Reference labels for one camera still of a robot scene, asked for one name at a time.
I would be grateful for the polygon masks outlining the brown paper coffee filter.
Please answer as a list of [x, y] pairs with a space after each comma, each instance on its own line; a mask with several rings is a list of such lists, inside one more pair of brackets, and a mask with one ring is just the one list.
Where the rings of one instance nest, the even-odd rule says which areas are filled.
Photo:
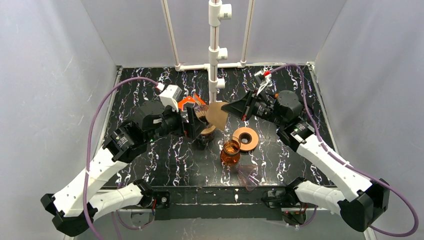
[[228, 113], [222, 110], [222, 107], [227, 104], [227, 102], [212, 102], [208, 105], [208, 110], [205, 114], [206, 120], [223, 132], [227, 124]]

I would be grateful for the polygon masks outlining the wooden ring dripper holder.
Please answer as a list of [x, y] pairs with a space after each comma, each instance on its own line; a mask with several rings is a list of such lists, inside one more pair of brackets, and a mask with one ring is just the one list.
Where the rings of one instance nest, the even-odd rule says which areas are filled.
[[206, 136], [206, 135], [210, 135], [211, 133], [213, 133], [215, 131], [216, 127], [214, 125], [207, 125], [207, 128], [205, 128], [204, 130], [201, 131], [201, 135], [202, 136]]

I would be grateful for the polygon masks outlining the clear glass ribbed dripper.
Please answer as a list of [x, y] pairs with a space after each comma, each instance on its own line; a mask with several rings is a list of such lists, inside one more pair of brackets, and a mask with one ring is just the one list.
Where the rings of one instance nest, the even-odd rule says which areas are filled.
[[196, 117], [203, 123], [205, 123], [206, 125], [209, 124], [207, 118], [206, 118], [206, 113], [209, 109], [209, 106], [206, 104], [202, 104], [202, 105], [197, 105], [194, 107], [194, 113], [196, 115]]

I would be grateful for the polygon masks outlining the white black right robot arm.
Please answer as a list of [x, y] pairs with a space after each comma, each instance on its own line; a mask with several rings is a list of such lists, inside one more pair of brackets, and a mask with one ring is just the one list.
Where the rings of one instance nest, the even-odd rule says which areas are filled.
[[337, 186], [333, 189], [295, 180], [286, 190], [292, 199], [330, 210], [358, 232], [364, 232], [387, 210], [388, 183], [354, 172], [346, 160], [319, 140], [312, 126], [302, 119], [304, 106], [295, 92], [283, 90], [274, 101], [269, 101], [262, 93], [248, 91], [240, 100], [224, 104], [221, 110], [243, 121], [255, 116], [275, 124], [280, 140]]

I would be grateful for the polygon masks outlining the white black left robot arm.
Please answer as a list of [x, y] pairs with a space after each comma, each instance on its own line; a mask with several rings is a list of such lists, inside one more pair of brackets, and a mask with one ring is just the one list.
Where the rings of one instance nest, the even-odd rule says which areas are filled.
[[144, 102], [104, 141], [87, 170], [81, 171], [67, 186], [41, 198], [52, 223], [61, 233], [75, 237], [85, 232], [100, 217], [127, 206], [154, 211], [168, 208], [170, 194], [155, 191], [143, 179], [106, 193], [99, 190], [117, 172], [145, 153], [154, 141], [174, 135], [196, 139], [207, 127], [207, 120], [188, 107], [175, 111], [160, 101]]

